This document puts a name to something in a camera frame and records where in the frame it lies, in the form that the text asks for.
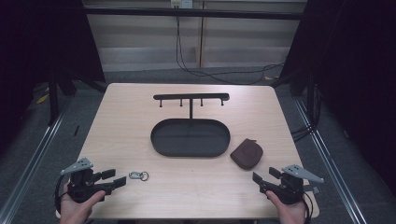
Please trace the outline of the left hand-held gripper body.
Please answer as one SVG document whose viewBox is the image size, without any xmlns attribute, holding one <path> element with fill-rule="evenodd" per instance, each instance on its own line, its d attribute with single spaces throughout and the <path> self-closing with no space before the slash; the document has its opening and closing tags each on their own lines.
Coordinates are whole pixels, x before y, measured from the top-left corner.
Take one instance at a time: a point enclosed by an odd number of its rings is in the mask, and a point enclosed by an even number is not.
<svg viewBox="0 0 396 224">
<path fill-rule="evenodd" d="M 93 164 L 87 158 L 82 158 L 61 171 L 61 175 L 70 175 L 67 194 L 76 203 L 86 202 L 101 190 L 110 195 L 114 189 L 113 183 L 97 184 L 97 181 L 103 180 L 102 172 L 95 173 L 92 167 Z"/>
</svg>

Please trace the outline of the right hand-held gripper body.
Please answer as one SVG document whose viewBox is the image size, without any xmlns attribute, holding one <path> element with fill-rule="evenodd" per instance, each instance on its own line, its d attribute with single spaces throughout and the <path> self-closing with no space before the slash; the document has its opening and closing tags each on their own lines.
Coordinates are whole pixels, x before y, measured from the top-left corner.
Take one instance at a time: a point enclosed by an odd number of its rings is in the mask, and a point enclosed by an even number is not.
<svg viewBox="0 0 396 224">
<path fill-rule="evenodd" d="M 323 178 L 297 164 L 284 167 L 279 172 L 282 173 L 282 176 L 278 185 L 262 180 L 259 187 L 261 193 L 271 190 L 284 204 L 295 204 L 303 200 L 305 179 L 317 183 L 324 182 Z"/>
</svg>

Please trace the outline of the brown leather pouch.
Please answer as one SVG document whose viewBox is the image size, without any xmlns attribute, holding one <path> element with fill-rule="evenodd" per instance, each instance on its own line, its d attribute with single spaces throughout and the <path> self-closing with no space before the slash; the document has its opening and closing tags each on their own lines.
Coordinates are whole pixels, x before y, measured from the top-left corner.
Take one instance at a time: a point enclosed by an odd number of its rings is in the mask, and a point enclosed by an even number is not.
<svg viewBox="0 0 396 224">
<path fill-rule="evenodd" d="M 254 168 L 263 155 L 263 149 L 255 140 L 245 139 L 230 155 L 237 166 L 244 170 Z"/>
</svg>

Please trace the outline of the black key rack with tray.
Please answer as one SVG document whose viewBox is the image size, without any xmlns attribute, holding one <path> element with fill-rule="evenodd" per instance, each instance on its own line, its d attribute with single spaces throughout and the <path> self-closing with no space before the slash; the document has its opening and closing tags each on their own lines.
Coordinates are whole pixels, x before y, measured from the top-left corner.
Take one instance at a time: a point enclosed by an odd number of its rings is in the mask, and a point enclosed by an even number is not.
<svg viewBox="0 0 396 224">
<path fill-rule="evenodd" d="M 214 158 L 223 154 L 231 141 L 228 127 L 215 119 L 195 119 L 193 117 L 193 101 L 219 99 L 220 104 L 230 99 L 228 93 L 178 93 L 156 94 L 154 100 L 163 106 L 165 100 L 189 101 L 189 117 L 187 119 L 164 119 L 157 123 L 150 134 L 153 148 L 166 157 L 198 157 Z"/>
</svg>

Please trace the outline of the person's right hand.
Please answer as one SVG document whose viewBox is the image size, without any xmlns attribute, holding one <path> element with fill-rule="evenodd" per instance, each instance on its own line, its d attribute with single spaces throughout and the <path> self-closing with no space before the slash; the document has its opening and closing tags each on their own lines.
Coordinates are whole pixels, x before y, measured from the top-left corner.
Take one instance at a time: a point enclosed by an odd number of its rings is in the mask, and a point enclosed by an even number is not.
<svg viewBox="0 0 396 224">
<path fill-rule="evenodd" d="M 271 190 L 266 191 L 266 196 L 276 207 L 280 224 L 305 223 L 305 205 L 303 202 L 284 204 Z"/>
</svg>

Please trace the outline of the person's left hand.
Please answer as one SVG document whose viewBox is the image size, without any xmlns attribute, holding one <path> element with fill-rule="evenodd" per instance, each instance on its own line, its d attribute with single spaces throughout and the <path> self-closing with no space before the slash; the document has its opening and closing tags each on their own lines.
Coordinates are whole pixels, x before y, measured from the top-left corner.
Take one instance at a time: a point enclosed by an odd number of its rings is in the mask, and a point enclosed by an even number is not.
<svg viewBox="0 0 396 224">
<path fill-rule="evenodd" d="M 94 193 L 84 203 L 76 203 L 67 194 L 68 187 L 64 184 L 64 196 L 61 198 L 60 224 L 84 224 L 92 213 L 92 208 L 106 195 L 104 191 Z"/>
</svg>

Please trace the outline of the black metal stand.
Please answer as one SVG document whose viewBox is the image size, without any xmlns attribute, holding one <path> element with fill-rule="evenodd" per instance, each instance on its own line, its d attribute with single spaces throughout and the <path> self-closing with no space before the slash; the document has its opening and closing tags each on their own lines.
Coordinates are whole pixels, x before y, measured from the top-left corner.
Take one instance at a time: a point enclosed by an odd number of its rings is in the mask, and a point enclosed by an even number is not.
<svg viewBox="0 0 396 224">
<path fill-rule="evenodd" d="M 51 126 L 59 116 L 57 80 L 54 72 L 49 74 L 49 126 Z"/>
</svg>

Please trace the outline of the dark curtain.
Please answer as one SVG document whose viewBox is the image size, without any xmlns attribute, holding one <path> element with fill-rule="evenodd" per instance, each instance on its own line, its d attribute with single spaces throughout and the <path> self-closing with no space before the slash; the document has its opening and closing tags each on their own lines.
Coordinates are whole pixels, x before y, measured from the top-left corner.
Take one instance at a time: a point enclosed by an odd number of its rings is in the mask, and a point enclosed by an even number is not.
<svg viewBox="0 0 396 224">
<path fill-rule="evenodd" d="M 280 76 L 318 85 L 396 196 L 396 0 L 306 0 Z"/>
<path fill-rule="evenodd" d="M 105 80 L 82 0 L 0 0 L 0 154 L 14 140 L 34 86 Z"/>
</svg>

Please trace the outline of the black horizontal metal bar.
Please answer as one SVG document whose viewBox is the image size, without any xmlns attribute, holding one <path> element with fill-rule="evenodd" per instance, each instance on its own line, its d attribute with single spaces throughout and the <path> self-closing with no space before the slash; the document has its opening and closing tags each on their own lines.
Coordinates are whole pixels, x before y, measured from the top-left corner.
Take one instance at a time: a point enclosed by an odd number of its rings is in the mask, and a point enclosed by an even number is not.
<svg viewBox="0 0 396 224">
<path fill-rule="evenodd" d="M 84 7 L 87 14 L 98 15 L 134 15 L 134 16 L 174 16 L 201 18 L 232 18 L 232 19 L 260 19 L 300 21 L 303 13 L 288 12 L 260 12 L 238 10 L 211 9 L 174 9 L 174 8 L 136 8 L 136 7 Z"/>
</svg>

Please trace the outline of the silver floor rail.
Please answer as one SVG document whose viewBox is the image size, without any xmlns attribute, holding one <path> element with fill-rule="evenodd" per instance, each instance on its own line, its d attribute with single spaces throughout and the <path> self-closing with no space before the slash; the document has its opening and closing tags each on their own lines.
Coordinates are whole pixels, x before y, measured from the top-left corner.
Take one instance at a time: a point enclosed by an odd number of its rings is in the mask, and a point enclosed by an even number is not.
<svg viewBox="0 0 396 224">
<path fill-rule="evenodd" d="M 337 165 L 335 164 L 332 155 L 327 148 L 319 130 L 313 128 L 313 124 L 308 118 L 307 108 L 301 99 L 295 100 L 295 104 L 300 113 L 300 116 L 304 122 L 304 125 L 309 130 L 310 138 L 312 139 L 319 156 L 322 158 L 324 165 L 329 173 L 329 176 L 339 194 L 341 201 L 343 202 L 353 224 L 368 224 L 366 218 L 361 211 L 355 197 L 353 196 L 351 190 L 347 186 L 345 179 L 342 177 Z"/>
<path fill-rule="evenodd" d="M 19 178 L 19 181 L 15 189 L 10 193 L 4 206 L 0 210 L 0 224 L 11 224 L 15 214 L 17 213 L 21 201 L 23 200 L 27 190 L 29 189 L 33 178 L 38 170 L 39 165 L 43 161 L 45 155 L 47 154 L 53 138 L 58 132 L 63 119 L 64 113 L 71 104 L 71 100 L 68 99 L 61 109 L 60 114 L 53 121 L 53 123 L 46 129 L 39 145 L 37 146 L 32 159 L 29 160 L 25 169 Z"/>
</svg>

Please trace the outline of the white wall outlet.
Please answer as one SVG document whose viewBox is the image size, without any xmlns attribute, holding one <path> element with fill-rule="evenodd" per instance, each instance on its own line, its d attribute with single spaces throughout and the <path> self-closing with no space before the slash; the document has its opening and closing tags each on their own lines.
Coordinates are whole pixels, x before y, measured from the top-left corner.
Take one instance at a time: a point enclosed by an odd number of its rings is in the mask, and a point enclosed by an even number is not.
<svg viewBox="0 0 396 224">
<path fill-rule="evenodd" d="M 171 8 L 193 9 L 192 0 L 170 0 Z"/>
</svg>

